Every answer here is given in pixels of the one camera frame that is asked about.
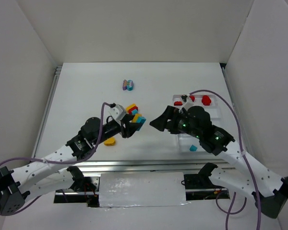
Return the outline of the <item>yellow and teal lego stack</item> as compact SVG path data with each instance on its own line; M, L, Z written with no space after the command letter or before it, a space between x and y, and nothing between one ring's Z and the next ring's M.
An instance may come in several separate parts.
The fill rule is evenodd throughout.
M138 123L138 124L144 124L146 121L146 118L143 117L141 114L135 114L132 123Z

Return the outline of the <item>red flower lego piece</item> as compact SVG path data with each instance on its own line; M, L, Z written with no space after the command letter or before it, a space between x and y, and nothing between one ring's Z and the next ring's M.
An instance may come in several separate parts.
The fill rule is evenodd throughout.
M210 98L208 95L204 95L204 96L202 97L202 104L203 104L204 106L210 106L211 103L212 103L212 100L211 100L211 98Z

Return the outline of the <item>small teal lego brick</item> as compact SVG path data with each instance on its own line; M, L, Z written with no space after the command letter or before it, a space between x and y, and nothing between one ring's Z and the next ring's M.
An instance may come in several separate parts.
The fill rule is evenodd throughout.
M197 147L194 146L194 145L191 145L190 148L189 148L189 151L195 152L195 151L197 151Z

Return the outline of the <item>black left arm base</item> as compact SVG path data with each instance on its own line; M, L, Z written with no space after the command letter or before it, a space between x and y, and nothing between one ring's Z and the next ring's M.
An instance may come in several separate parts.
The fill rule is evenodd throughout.
M55 204L83 203L87 207L99 207L100 177L84 176L76 166L67 168L72 176L72 184L68 188L56 190Z

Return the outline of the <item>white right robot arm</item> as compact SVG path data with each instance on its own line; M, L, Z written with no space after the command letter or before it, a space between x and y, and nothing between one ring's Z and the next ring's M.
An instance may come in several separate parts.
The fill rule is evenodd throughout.
M288 199L288 177L266 168L247 152L226 130L212 124L210 114L200 106L181 112L168 106L150 126L171 134L187 134L199 140L200 146L238 171L231 175L216 164L207 163L199 176L204 184L225 187L253 199L261 213L275 219Z

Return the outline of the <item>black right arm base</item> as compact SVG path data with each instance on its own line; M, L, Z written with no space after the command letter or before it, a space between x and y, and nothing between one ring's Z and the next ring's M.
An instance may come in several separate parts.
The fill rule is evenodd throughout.
M202 174L184 174L184 178L180 183L185 188L187 201L215 200L217 197L229 199L228 189L213 185Z

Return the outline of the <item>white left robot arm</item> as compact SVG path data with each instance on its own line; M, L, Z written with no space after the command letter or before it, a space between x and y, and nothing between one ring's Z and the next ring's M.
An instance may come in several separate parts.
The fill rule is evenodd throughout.
M31 159L29 164L11 170L0 163L0 215L15 215L28 207L27 201L34 202L55 190L95 191L96 186L76 164L88 160L100 143L117 134L130 138L143 126L127 113L111 118L106 123L101 118L89 118L75 137L43 159Z

